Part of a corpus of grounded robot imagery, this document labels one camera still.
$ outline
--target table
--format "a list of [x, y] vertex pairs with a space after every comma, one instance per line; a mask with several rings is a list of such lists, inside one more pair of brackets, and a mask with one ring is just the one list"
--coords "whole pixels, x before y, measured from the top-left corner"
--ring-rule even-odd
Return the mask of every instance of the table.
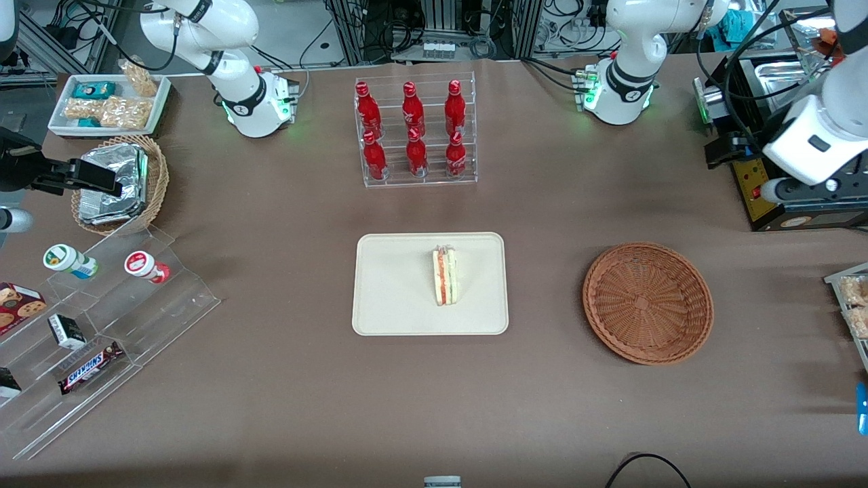
[[[480, 182], [365, 189], [354, 78], [468, 69]], [[468, 488], [603, 486], [639, 451], [697, 486], [865, 485], [862, 366], [822, 277], [867, 260], [868, 242], [750, 233], [732, 176], [706, 169], [698, 74], [672, 56], [647, 112], [610, 127], [518, 62], [314, 72], [298, 123], [261, 140], [227, 123], [205, 78], [174, 79], [156, 224], [225, 301], [33, 461], [0, 461], [0, 485], [398, 488], [459, 474]], [[50, 135], [44, 151], [94, 145]], [[46, 278], [39, 257], [56, 241], [97, 240], [68, 197], [23, 206], [37, 224], [7, 241], [9, 280]], [[463, 231], [505, 239], [506, 333], [353, 332], [359, 237]], [[716, 321], [688, 361], [633, 365], [591, 332], [583, 276], [624, 241], [669, 246], [704, 274]], [[678, 482], [654, 460], [622, 477]]]

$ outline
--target white tray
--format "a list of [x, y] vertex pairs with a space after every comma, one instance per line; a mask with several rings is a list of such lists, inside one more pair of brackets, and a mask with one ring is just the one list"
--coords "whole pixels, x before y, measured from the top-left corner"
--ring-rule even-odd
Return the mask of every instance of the white tray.
[[135, 93], [133, 85], [129, 82], [125, 75], [72, 75], [63, 86], [63, 92], [57, 100], [54, 113], [51, 114], [49, 120], [49, 130], [56, 135], [63, 137], [114, 137], [116, 135], [149, 135], [153, 134], [157, 127], [157, 122], [160, 121], [160, 114], [163, 106], [168, 99], [169, 89], [172, 83], [168, 76], [151, 75], [154, 82], [157, 83], [157, 94], [154, 96], [154, 108], [151, 109], [151, 115], [148, 117], [148, 122], [142, 130], [120, 129], [117, 127], [78, 127], [77, 120], [70, 120], [63, 116], [63, 109], [66, 108], [66, 101], [70, 99], [73, 91], [78, 83], [87, 82], [115, 82], [115, 95], [124, 97], [141, 98]]
[[[455, 248], [458, 303], [437, 306], [431, 251]], [[503, 238], [493, 232], [368, 234], [358, 240], [352, 328], [359, 335], [499, 334], [510, 324]]]

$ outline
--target snickers bar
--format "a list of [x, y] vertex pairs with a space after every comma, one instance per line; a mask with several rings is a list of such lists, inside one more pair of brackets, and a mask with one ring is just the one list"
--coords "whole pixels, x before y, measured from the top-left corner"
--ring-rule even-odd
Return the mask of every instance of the snickers bar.
[[12, 378], [12, 372], [8, 368], [0, 367], [0, 397], [7, 399], [15, 398], [21, 392], [21, 387]]
[[60, 393], [65, 395], [75, 390], [81, 383], [93, 378], [98, 372], [109, 365], [116, 358], [120, 358], [123, 351], [117, 345], [117, 342], [112, 342], [111, 346], [107, 346], [101, 350], [93, 359], [84, 363], [82, 367], [72, 372], [66, 379], [58, 381]]
[[69, 317], [55, 313], [49, 317], [49, 325], [51, 326], [51, 333], [54, 334], [55, 341], [57, 341], [57, 345], [60, 347], [66, 347], [75, 351], [87, 343], [82, 329], [78, 328], [76, 321]]

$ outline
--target coca-cola bottle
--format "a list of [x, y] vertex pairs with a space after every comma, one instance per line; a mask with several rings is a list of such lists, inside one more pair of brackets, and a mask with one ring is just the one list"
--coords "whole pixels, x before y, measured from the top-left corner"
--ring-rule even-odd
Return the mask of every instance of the coca-cola bottle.
[[407, 160], [410, 161], [410, 172], [417, 178], [423, 178], [428, 174], [428, 149], [422, 142], [419, 129], [413, 128], [407, 132]]
[[450, 137], [449, 146], [446, 148], [446, 175], [453, 179], [460, 178], [467, 166], [467, 150], [461, 141], [461, 133], [456, 132]]
[[446, 135], [452, 137], [456, 132], [464, 133], [464, 97], [461, 96], [461, 82], [449, 82], [449, 97], [446, 98]]
[[385, 180], [389, 177], [389, 167], [385, 164], [385, 152], [383, 146], [377, 142], [374, 131], [366, 130], [362, 136], [365, 140], [365, 163], [368, 165], [368, 174], [374, 180]]
[[418, 129], [419, 136], [425, 137], [425, 115], [422, 110], [422, 101], [416, 95], [416, 84], [414, 82], [404, 83], [404, 105], [401, 106], [404, 111], [404, 122], [407, 124], [407, 130]]
[[383, 117], [379, 114], [377, 101], [371, 96], [368, 83], [356, 83], [356, 95], [358, 95], [358, 114], [362, 116], [362, 127], [372, 131], [374, 137], [380, 139], [383, 137]]

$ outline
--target empty wicker basket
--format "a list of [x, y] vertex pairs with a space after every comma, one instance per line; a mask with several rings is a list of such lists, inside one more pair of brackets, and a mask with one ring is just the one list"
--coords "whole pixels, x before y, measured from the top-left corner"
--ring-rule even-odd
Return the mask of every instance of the empty wicker basket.
[[677, 363], [708, 339], [711, 294], [687, 259], [653, 242], [612, 247], [582, 287], [585, 314], [603, 343], [643, 365]]
[[[157, 214], [160, 213], [163, 198], [166, 196], [166, 188], [168, 187], [168, 167], [166, 165], [166, 158], [163, 156], [162, 151], [160, 151], [160, 146], [146, 135], [121, 135], [113, 137], [100, 144], [99, 147], [103, 148], [115, 144], [122, 144], [124, 142], [138, 144], [148, 154], [147, 206], [145, 207], [145, 210], [134, 219], [146, 227], [149, 223], [154, 221]], [[82, 194], [80, 191], [76, 190], [72, 192], [72, 218], [76, 219], [76, 223], [78, 223], [81, 228], [96, 234], [109, 235], [118, 227], [127, 223], [125, 221], [112, 222], [110, 224], [92, 226], [82, 222], [78, 217], [78, 205], [81, 202], [81, 199]]]

